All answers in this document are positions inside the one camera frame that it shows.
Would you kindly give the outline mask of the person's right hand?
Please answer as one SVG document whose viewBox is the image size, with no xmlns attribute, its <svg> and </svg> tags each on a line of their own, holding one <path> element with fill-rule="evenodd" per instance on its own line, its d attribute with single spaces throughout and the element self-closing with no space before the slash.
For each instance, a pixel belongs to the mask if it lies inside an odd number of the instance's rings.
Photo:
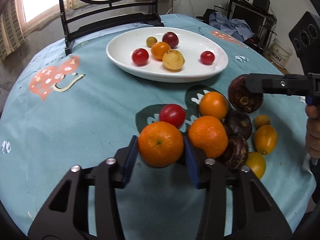
<svg viewBox="0 0 320 240">
<path fill-rule="evenodd" d="M 320 122 L 319 108 L 307 105 L 305 108 L 308 117 L 306 122 L 306 150 L 311 157 L 319 159 L 320 155 Z"/>
</svg>

